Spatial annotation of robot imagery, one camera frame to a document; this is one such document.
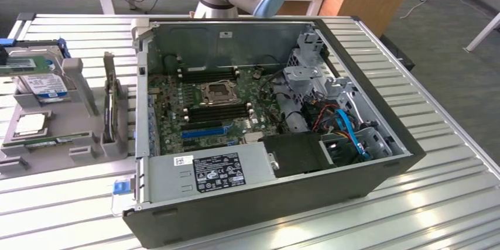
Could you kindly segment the black RAM slot bank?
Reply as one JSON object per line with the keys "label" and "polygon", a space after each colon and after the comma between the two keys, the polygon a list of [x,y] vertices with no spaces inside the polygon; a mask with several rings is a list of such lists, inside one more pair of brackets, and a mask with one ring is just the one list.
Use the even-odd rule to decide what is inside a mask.
{"label": "black RAM slot bank", "polygon": [[188,71],[187,68],[177,69],[177,78],[188,84],[211,83],[220,80],[236,81],[239,75],[240,71],[237,68],[197,71]]}
{"label": "black RAM slot bank", "polygon": [[188,123],[221,121],[227,119],[248,118],[253,109],[247,104],[216,105],[184,109],[184,120]]}

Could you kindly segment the green RAM stick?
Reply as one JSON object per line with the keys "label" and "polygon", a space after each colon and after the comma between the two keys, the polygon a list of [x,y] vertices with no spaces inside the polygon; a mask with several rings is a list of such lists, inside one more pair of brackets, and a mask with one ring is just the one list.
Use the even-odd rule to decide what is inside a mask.
{"label": "green RAM stick", "polygon": [[9,57],[5,64],[0,64],[0,77],[45,74],[51,72],[43,56]]}
{"label": "green RAM stick", "polygon": [[55,145],[60,145],[63,143],[71,142],[73,138],[75,136],[69,135],[69,136],[60,136],[60,137],[27,139],[24,141],[4,142],[3,146],[11,147],[11,146],[24,145],[27,148],[36,148],[41,146],[55,146]]}

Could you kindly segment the black open PC case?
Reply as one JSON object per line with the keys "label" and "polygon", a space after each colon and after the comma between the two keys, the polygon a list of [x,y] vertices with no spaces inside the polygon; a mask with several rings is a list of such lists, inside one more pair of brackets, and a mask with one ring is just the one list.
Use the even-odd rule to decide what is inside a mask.
{"label": "black open PC case", "polygon": [[136,19],[136,184],[169,246],[367,196],[425,152],[321,19]]}

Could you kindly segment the green motherboard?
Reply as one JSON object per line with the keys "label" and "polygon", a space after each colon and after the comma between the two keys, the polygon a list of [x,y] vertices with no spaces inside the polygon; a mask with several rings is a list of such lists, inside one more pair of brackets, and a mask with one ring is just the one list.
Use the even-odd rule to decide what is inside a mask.
{"label": "green motherboard", "polygon": [[301,113],[284,109],[289,94],[264,66],[153,74],[148,78],[152,156],[257,142],[288,133]]}

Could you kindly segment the blue expansion slot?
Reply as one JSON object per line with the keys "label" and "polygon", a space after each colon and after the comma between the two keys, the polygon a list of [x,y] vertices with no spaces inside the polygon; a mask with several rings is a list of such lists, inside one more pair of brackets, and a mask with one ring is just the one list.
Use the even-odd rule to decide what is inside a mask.
{"label": "blue expansion slot", "polygon": [[227,129],[224,127],[213,127],[213,128],[192,129],[188,131],[183,131],[180,134],[180,137],[183,139],[204,138],[208,136],[225,135],[225,133],[227,133]]}

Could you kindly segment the black fan shroud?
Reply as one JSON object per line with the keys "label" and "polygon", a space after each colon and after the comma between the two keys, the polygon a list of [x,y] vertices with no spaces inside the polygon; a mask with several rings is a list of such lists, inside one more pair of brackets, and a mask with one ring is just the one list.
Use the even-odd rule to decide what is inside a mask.
{"label": "black fan shroud", "polygon": [[277,178],[331,169],[327,154],[320,145],[320,134],[312,132],[264,136],[260,141],[273,154],[279,168]]}

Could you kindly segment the metal disk bay cage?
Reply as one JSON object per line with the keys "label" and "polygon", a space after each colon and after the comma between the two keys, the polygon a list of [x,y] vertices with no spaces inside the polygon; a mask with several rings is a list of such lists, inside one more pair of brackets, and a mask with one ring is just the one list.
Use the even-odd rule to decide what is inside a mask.
{"label": "metal disk bay cage", "polygon": [[393,156],[397,151],[389,146],[392,134],[383,117],[352,79],[328,66],[328,57],[321,37],[308,32],[299,36],[283,70],[293,103],[320,111],[309,118],[308,128],[323,134],[341,131],[363,160]]}

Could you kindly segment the grey power supply with label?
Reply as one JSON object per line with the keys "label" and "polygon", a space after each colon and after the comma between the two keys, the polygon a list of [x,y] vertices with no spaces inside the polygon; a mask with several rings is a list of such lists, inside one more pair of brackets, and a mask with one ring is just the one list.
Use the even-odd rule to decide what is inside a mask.
{"label": "grey power supply with label", "polygon": [[227,193],[276,180],[261,142],[152,157],[144,175],[151,203]]}

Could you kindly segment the blue plastic latch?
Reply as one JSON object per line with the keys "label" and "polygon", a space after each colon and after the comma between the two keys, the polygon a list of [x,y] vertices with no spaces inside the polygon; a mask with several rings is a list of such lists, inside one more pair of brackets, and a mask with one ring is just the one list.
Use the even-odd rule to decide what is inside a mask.
{"label": "blue plastic latch", "polygon": [[121,195],[131,193],[131,184],[128,181],[117,181],[112,186],[112,194]]}

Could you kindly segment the grey parts rack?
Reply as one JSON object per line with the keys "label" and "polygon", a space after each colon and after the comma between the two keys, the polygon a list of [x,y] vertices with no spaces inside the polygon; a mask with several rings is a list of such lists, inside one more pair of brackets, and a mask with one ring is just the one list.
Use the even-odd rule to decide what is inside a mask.
{"label": "grey parts rack", "polygon": [[[32,94],[16,94],[17,106],[5,132],[4,142],[47,137],[75,136],[71,142],[55,146],[27,148],[0,144],[0,180],[52,172],[125,159],[128,156],[128,89],[117,79],[116,141],[104,143],[105,82],[91,88],[83,77],[83,61],[64,59],[64,77],[75,85],[69,101],[41,104]],[[15,136],[23,115],[44,114],[44,128],[32,135]]]}

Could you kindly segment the hard disk with white label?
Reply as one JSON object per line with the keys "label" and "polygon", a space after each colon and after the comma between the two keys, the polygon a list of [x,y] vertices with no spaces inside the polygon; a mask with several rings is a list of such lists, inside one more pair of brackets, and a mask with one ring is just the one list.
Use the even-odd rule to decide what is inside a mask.
{"label": "hard disk with white label", "polygon": [[52,46],[11,47],[9,57],[43,56],[49,66],[49,73],[13,77],[21,94],[33,94],[41,104],[69,101],[69,90],[75,89],[72,82],[63,74],[65,54],[61,48]]}

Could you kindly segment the silver CPU chip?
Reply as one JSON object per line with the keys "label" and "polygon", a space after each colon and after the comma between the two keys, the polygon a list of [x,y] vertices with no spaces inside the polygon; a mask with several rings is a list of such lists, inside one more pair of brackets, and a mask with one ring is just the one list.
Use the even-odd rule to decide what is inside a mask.
{"label": "silver CPU chip", "polygon": [[15,136],[36,134],[44,128],[45,115],[23,115],[16,124]]}

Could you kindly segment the white table leg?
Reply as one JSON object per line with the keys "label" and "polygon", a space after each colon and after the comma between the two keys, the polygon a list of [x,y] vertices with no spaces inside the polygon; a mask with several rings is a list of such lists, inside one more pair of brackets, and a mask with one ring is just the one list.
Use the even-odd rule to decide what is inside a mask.
{"label": "white table leg", "polygon": [[485,37],[491,34],[493,29],[500,27],[500,12],[496,14],[493,19],[489,21],[484,29],[480,31],[480,33],[476,35],[471,43],[463,48],[465,52],[472,52],[477,45],[483,42]]}

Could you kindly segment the CPU socket with metal frame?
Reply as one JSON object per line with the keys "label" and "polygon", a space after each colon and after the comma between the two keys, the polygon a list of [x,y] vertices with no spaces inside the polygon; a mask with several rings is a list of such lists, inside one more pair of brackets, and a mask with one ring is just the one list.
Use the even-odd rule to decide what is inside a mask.
{"label": "CPU socket with metal frame", "polygon": [[219,80],[200,85],[201,102],[200,105],[212,107],[216,105],[229,105],[240,102],[236,92],[236,82]]}

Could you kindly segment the graphics card with metal bracket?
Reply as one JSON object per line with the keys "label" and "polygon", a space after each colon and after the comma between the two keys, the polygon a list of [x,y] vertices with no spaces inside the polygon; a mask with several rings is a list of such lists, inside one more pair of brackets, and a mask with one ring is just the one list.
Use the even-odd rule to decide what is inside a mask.
{"label": "graphics card with metal bracket", "polygon": [[111,52],[104,53],[103,57],[105,67],[105,115],[104,115],[104,143],[116,141],[117,133],[117,79],[115,71],[115,55]]}

